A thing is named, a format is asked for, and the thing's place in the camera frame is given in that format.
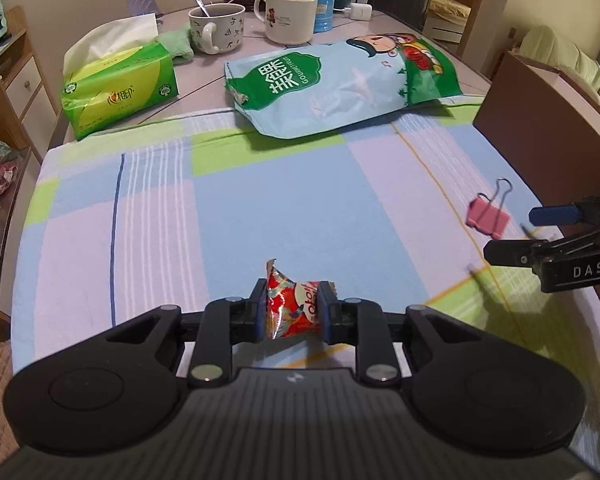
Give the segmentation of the red patterned snack packet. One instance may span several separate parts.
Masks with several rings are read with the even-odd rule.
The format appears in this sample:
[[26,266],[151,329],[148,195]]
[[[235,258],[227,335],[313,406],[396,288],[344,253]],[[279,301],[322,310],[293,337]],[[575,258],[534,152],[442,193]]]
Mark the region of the red patterned snack packet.
[[280,272],[271,259],[266,270],[265,333],[270,339],[280,339],[317,333],[318,281],[295,282]]

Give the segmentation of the pink binder clip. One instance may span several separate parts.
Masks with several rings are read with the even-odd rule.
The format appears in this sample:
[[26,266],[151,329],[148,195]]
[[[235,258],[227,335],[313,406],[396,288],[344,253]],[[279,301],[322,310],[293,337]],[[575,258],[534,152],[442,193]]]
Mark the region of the pink binder clip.
[[495,191],[491,195],[478,193],[468,204],[465,224],[479,233],[500,240],[510,220],[504,210],[507,195],[513,191],[513,185],[506,178],[498,178]]

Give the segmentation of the large brown white box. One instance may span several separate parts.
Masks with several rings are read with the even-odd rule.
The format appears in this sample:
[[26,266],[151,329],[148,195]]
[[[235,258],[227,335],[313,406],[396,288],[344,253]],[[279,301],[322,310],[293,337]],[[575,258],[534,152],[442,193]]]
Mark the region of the large brown white box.
[[474,126],[542,204],[600,196],[600,106],[561,70],[506,53]]

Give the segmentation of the checked tablecloth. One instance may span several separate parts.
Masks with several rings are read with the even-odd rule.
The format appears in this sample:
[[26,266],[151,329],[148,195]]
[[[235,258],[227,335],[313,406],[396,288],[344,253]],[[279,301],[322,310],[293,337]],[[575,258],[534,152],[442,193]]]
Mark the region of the checked tablecloth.
[[268,260],[400,312],[428,304],[561,362],[588,395],[574,449],[600,468],[600,300],[543,294],[490,266],[465,216],[505,191],[505,233],[538,204],[474,127],[475,104],[433,107],[293,141],[210,110],[50,150],[24,220],[12,297],[23,368],[160,304],[244,296]]

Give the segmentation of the sofa with green cover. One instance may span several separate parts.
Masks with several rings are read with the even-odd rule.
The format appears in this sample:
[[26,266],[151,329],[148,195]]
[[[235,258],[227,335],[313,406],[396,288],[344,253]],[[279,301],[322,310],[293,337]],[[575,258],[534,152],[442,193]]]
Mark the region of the sofa with green cover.
[[554,29],[539,25],[530,29],[515,52],[523,58],[557,68],[600,104],[600,63]]

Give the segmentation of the green blue snack bag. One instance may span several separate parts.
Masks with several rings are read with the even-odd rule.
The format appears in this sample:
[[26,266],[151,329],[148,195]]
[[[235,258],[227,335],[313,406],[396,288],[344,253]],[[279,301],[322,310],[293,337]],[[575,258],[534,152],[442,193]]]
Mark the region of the green blue snack bag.
[[228,62],[225,88],[258,133],[283,140],[462,93],[453,63],[411,32],[361,35]]

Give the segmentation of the green tissue pack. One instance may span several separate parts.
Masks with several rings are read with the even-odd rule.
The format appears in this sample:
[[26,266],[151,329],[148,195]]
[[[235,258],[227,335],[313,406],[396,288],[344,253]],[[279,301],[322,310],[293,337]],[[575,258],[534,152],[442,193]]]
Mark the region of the green tissue pack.
[[152,13],[92,29],[66,52],[62,80],[60,104],[76,140],[178,95]]

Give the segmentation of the white power adapter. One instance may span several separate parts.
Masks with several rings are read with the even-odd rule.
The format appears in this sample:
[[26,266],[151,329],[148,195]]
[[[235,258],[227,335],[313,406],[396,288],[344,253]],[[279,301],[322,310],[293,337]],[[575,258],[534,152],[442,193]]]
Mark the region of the white power adapter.
[[342,9],[342,13],[352,21],[370,21],[373,15],[373,7],[368,3],[351,2]]

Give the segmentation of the green cloth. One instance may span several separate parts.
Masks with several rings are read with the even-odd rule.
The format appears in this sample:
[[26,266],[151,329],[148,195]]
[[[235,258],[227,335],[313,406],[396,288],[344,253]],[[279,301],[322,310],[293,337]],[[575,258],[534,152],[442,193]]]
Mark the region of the green cloth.
[[192,62],[195,56],[192,47],[192,34],[189,24],[170,30],[170,32],[160,32],[157,41],[170,54],[174,65],[181,65]]

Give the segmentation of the wooden cabinet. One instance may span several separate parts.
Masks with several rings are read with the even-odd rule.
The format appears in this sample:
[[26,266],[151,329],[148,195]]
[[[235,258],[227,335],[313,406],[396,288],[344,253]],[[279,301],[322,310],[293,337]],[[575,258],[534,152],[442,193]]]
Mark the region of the wooden cabinet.
[[41,68],[21,6],[6,12],[0,43],[0,141],[16,151],[15,182],[0,196],[0,343],[9,338],[12,286],[24,217],[59,110]]

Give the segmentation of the patterned mug with spoon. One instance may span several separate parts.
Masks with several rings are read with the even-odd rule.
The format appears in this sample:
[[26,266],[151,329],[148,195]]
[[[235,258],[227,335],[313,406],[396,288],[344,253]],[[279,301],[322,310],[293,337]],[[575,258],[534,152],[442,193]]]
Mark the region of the patterned mug with spoon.
[[194,1],[197,6],[188,12],[188,17],[195,49],[206,55],[238,49],[244,39],[246,8],[232,2]]

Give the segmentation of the white ceramic mug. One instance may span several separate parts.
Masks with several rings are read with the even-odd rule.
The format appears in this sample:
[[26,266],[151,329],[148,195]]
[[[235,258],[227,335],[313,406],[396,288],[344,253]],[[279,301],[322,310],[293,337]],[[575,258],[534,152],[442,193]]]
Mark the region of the white ceramic mug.
[[317,0],[254,0],[254,16],[263,23],[268,40],[300,46],[313,37]]

